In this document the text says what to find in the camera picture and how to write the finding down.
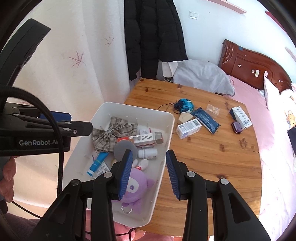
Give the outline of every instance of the wall shelf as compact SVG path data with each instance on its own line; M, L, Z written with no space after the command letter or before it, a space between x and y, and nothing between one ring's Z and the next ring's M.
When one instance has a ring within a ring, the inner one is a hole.
M219 5L222 5L224 7L227 7L227 8L229 8L229 9L231 9L233 11L236 11L236 12L238 12L240 14L247 13L242 8L240 8L240 7L234 5L234 4L232 4L232 3L230 3L230 2L228 2L226 0L208 0L208 1L211 1L211 2L217 3Z
M284 27L279 23L279 21L275 18L275 16L272 15L271 12L265 12L269 17L271 17L285 32L286 30L284 29Z
M285 47L285 49L287 50L287 52L291 55L291 57L295 60L296 62L296 55L293 54L292 50L288 49L287 47Z

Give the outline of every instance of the purple case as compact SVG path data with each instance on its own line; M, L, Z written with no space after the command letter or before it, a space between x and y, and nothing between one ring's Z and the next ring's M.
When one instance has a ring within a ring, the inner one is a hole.
M242 127L238 121L232 122L231 126L235 133L242 133Z

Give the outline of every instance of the blue ice pack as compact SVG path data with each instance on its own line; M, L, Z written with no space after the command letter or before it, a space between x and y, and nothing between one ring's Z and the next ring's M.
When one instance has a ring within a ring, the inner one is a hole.
M214 134L220 126L208 113L201 107L191 113L195 116L212 134Z

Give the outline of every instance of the round wooden table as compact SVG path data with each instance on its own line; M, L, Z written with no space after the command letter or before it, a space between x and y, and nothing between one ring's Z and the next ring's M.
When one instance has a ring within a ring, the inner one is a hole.
M229 114L232 107L240 106L249 116L246 106L228 97L214 93L157 80L140 80L128 96L125 104L157 109L161 105L173 103L181 98L190 99L195 108L205 110L208 104L220 109L215 120L221 125L211 134L204 126L187 138L180 139L176 134L178 114L173 106L167 111L175 116L175 127L170 149L173 149L178 161L186 163L204 179L218 181L227 178L248 203L256 215L259 215L261 203L261 163L259 149L253 126L241 134L233 132L234 121ZM140 229L172 236L182 236L187 201L178 201L173 194L167 169L164 172L155 210L151 222ZM208 234L213 235L213 211L208 199Z

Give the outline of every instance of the sticker on headboard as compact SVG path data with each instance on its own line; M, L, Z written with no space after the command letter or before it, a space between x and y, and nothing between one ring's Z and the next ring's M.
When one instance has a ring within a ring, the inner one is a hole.
M259 71L259 70L256 70L255 77L257 77L257 78L258 78L258 76L259 76L259 73L260 73L260 71Z

